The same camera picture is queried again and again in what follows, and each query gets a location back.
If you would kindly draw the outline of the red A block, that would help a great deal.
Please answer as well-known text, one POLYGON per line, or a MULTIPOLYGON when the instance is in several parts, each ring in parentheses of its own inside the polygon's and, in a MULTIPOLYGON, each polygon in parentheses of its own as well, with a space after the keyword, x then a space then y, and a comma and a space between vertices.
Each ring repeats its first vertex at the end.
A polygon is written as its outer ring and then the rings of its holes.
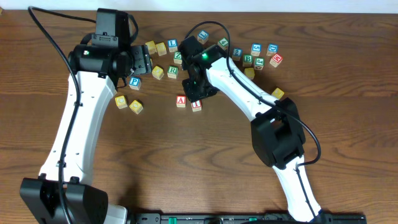
POLYGON ((186 107, 187 97, 184 95, 177 95, 176 98, 176 106, 178 108, 185 108, 186 107))

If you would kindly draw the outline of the blue 2 block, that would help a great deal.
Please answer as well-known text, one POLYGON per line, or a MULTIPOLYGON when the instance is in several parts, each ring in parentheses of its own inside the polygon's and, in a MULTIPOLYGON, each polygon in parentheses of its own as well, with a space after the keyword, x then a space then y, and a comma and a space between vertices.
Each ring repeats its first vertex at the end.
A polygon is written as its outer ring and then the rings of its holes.
POLYGON ((235 48, 235 49, 233 49, 233 54, 232 54, 231 58, 234 61, 238 62, 238 61, 240 61, 242 54, 243 54, 243 50, 242 49, 235 48))

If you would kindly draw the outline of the red I block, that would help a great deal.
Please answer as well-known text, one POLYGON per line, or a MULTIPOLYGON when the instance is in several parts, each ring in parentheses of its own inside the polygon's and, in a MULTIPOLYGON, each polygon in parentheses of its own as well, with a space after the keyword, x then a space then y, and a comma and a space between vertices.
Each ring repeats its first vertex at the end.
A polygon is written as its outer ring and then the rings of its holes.
POLYGON ((201 111, 202 109, 202 104, 200 100, 192 102, 191 106, 193 112, 201 111))

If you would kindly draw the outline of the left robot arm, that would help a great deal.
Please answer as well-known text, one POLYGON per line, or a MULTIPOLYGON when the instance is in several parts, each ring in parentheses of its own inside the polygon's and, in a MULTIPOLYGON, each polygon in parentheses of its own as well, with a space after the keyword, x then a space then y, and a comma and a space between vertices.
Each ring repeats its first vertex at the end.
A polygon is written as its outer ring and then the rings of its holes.
POLYGON ((58 132, 36 178, 24 178, 20 196, 39 223, 129 223, 125 207, 109 203, 93 187, 99 131, 119 81, 150 73, 145 45, 135 45, 139 29, 131 14, 98 9, 95 31, 63 54, 70 75, 58 132))

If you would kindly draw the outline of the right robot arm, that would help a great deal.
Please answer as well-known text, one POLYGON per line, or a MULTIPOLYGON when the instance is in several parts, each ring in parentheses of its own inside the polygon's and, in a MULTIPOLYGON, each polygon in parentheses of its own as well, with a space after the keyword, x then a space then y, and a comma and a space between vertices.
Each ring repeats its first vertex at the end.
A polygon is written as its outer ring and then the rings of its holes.
POLYGON ((193 41, 178 47, 189 78, 182 82, 192 103, 223 92, 251 123, 252 146, 260 160, 276 172, 298 222, 314 222, 321 206, 313 196, 305 166, 303 144, 307 126, 300 120, 295 103, 264 92, 247 78, 217 45, 204 49, 193 41))

